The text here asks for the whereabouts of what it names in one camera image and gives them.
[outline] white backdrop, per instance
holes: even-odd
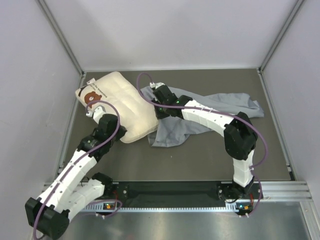
[[[24,240],[25,203],[54,177],[80,75],[36,1],[0,1],[0,32],[0,239]]]
[[[320,1],[307,0],[264,75],[299,178],[320,213]]]
[[[296,0],[47,0],[81,67],[259,67]]]

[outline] gray cloth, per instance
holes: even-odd
[[[208,96],[201,96],[182,89],[169,87],[179,98],[181,95],[186,95],[198,103],[209,108],[216,109],[221,112],[238,114],[239,112],[246,113],[249,118],[262,118],[264,111],[257,101],[252,101],[246,93],[218,93]],[[141,89],[144,96],[152,100],[155,96],[150,87]],[[174,147],[183,144],[189,135],[201,134],[211,131],[199,123],[183,120],[178,117],[167,117],[159,120],[159,126],[156,132],[148,135],[149,144],[153,147]]]

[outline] brown bear face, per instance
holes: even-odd
[[[86,104],[88,104],[88,103],[90,103],[90,102],[92,102],[92,101],[101,100],[101,98],[102,98],[102,95],[98,95],[98,94],[96,94],[95,91],[92,91],[92,92],[87,93],[87,94],[84,96],[84,102],[85,102]]]

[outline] metal floor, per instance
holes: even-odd
[[[135,85],[141,71],[124,71],[122,75]],[[255,173],[264,181],[290,180],[285,157],[268,107],[266,96],[256,69],[157,70],[146,71],[155,82],[164,82],[203,96],[215,93],[248,93],[264,109],[264,118],[251,119],[264,135],[269,146],[269,158]],[[85,82],[98,80],[106,72],[88,72]],[[141,87],[148,84],[146,78]],[[77,112],[66,153],[68,162],[80,140],[89,135],[96,123],[86,117],[81,104]],[[264,155],[260,140],[253,162]],[[150,147],[147,137],[125,144],[117,142],[102,160],[88,173],[104,173],[115,181],[222,181],[233,177],[233,161],[225,151],[224,140],[215,132],[192,135],[180,146]]]
[[[250,218],[235,213],[120,212],[72,220],[60,240],[310,240],[300,204],[262,203]]]

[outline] cushion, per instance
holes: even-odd
[[[128,144],[137,141],[157,130],[158,120],[154,107],[146,102],[137,89],[119,72],[112,72],[98,80],[91,79],[87,85],[75,91],[77,99],[86,106],[94,100],[103,100],[112,104],[120,114],[120,123],[127,130],[120,139]],[[104,103],[94,103],[91,109],[102,105],[107,114],[115,114]]]

